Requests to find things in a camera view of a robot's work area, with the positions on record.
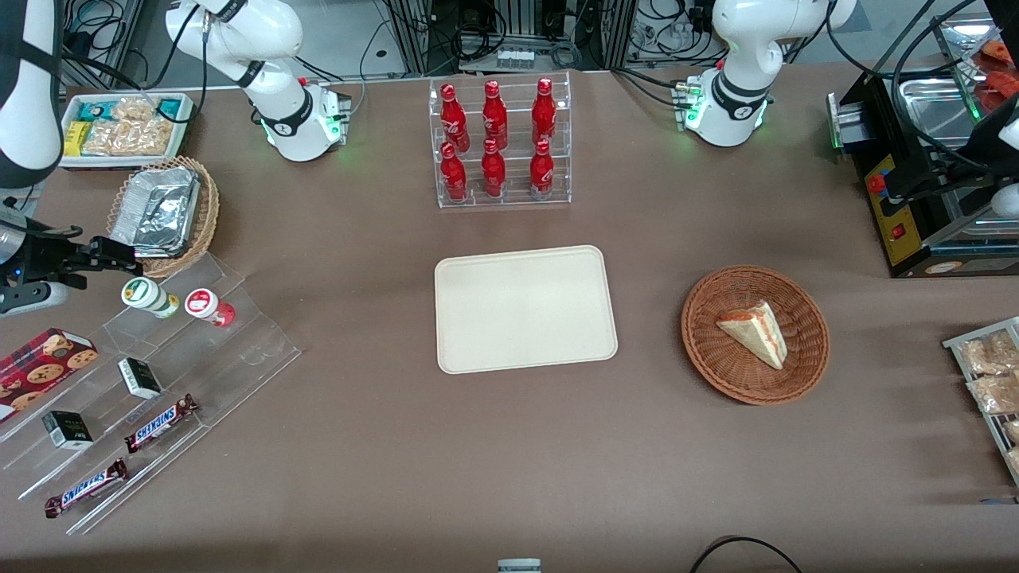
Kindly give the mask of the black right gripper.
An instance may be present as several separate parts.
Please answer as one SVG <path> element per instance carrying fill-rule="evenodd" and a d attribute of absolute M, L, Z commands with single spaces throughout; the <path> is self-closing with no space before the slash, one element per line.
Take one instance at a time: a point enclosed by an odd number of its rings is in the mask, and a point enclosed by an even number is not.
<path fill-rule="evenodd" d="M 135 277 L 145 275 L 135 261 L 135 247 L 105 236 L 93 236 L 86 244 L 67 236 L 28 232 L 18 229 L 21 246 L 14 254 L 14 284 L 54 282 L 73 290 L 86 290 L 83 271 L 121 271 Z"/>

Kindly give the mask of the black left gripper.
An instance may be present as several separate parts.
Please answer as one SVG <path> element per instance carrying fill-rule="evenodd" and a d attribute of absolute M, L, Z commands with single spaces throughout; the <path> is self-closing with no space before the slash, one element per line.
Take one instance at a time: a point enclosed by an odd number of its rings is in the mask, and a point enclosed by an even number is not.
<path fill-rule="evenodd" d="M 946 160 L 938 152 L 919 148 L 894 156 L 894 167 L 884 174 L 889 200 L 919 200 L 961 188 L 981 189 L 998 179 L 993 174 Z"/>

